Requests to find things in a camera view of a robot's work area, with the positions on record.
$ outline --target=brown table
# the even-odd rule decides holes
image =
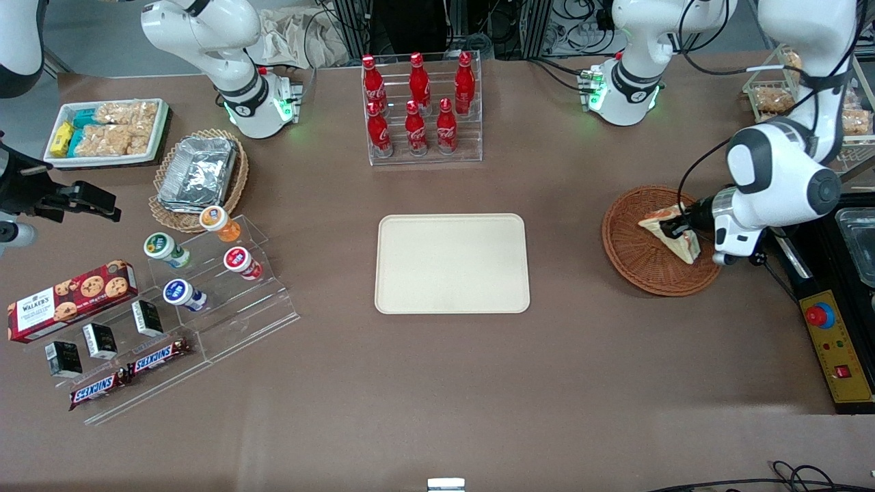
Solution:
[[[730,67],[764,56],[701,58]],[[485,79],[482,164],[385,170],[364,152],[359,71],[320,72],[301,124],[244,140],[252,166],[239,208],[270,237],[303,318],[99,427],[63,410],[45,360],[2,344],[3,488],[414,491],[428,477],[463,476],[472,492],[632,492],[767,476],[774,459],[871,485],[875,418],[830,415],[800,314],[764,270],[738,264],[705,292],[662,299],[628,284],[602,250],[614,198],[675,185],[750,124],[736,99],[745,77],[675,60],[659,104],[632,128],[583,114],[531,64],[489,62]],[[162,97],[176,113],[172,142],[233,129],[201,76],[71,76],[62,87],[66,101]],[[729,181],[720,156],[693,174],[690,192]],[[0,261],[0,299],[112,258],[144,269],[143,238],[160,230],[146,205],[153,173],[61,175],[116,193],[122,222],[37,222],[38,243]],[[526,222],[528,311],[376,311],[384,215],[481,212]]]

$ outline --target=clear acrylic bottle rack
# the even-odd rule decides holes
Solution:
[[[424,53],[425,71],[429,74],[431,86],[431,115],[426,116],[425,135],[429,142],[429,152],[422,157],[410,153],[407,147],[407,130],[404,120],[407,118],[407,101],[410,100],[410,55],[374,55],[377,70],[386,85],[388,114],[385,115],[388,124],[389,138],[395,151],[387,158],[378,158],[368,137],[368,97],[364,84],[361,85],[361,110],[365,116],[365,143],[367,158],[371,165],[391,164],[433,164],[463,161],[483,160],[483,76],[480,69],[480,51],[472,51],[471,69],[474,72],[474,100],[471,111],[465,116],[456,115],[458,124],[458,148],[452,155],[444,155],[438,151],[438,103],[442,97],[449,97],[455,107],[456,101],[456,70],[459,68],[459,53],[449,56],[446,53]]]
[[[45,357],[43,347],[52,341],[68,341],[78,347],[83,369],[81,376],[59,379],[50,377],[47,369],[45,372],[46,377],[56,382],[55,385],[64,392],[64,396],[59,396],[58,399],[59,411],[64,411],[69,406],[71,391],[99,381],[119,368],[126,367],[128,363],[185,337],[192,349],[191,353],[145,370],[135,376],[131,384],[73,409],[83,416],[86,424],[102,424],[300,319],[291,303],[288,290],[275,277],[270,267],[264,251],[267,237],[245,216],[238,215],[234,219],[241,226],[240,237],[235,242],[222,242],[216,234],[208,232],[196,235],[181,243],[191,252],[191,259],[186,267],[173,269],[167,263],[150,259],[150,273],[154,284],[142,287],[135,299],[97,313],[26,346],[26,352],[34,352],[42,357]],[[246,248],[253,259],[262,265],[263,273],[257,280],[245,280],[239,273],[225,268],[222,258],[233,246]],[[143,273],[137,275],[142,284]],[[174,278],[184,278],[204,292],[207,295],[205,309],[193,313],[182,306],[167,304],[163,298],[164,286]],[[157,307],[164,329],[163,335],[150,338],[138,333],[131,305],[139,299],[147,300]],[[112,360],[103,361],[88,356],[81,329],[87,323],[98,323],[112,329],[118,350]]]

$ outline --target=cookie box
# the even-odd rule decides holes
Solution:
[[[10,304],[9,339],[30,343],[136,296],[134,269],[111,261]]]

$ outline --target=red emergency stop button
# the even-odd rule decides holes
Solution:
[[[826,330],[836,324],[836,314],[828,304],[818,302],[805,310],[805,320],[816,327]]]
[[[851,369],[848,366],[836,366],[836,377],[839,379],[844,379],[846,377],[851,377]]]

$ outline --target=coca-cola bottle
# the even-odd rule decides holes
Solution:
[[[425,121],[419,114],[419,104],[416,101],[407,101],[407,120],[404,122],[407,129],[407,144],[410,153],[419,157],[429,151],[429,144],[425,141]]]
[[[456,113],[460,116],[467,115],[471,111],[475,83],[474,71],[471,69],[471,54],[462,52],[458,56],[458,70],[456,70]]]
[[[410,66],[410,95],[419,105],[419,114],[428,116],[431,114],[431,83],[423,68],[423,54],[411,54]]]
[[[376,102],[367,104],[367,135],[374,146],[375,157],[387,158],[392,155],[395,148],[389,139],[389,126],[380,114],[380,106]]]
[[[383,83],[382,75],[377,71],[374,56],[366,54],[361,57],[361,65],[365,67],[365,96],[367,102],[376,102],[380,112],[386,114],[389,106],[386,103],[386,84]]]
[[[452,114],[450,98],[445,97],[440,100],[440,115],[437,116],[437,149],[444,155],[450,155],[458,145],[456,116]]]

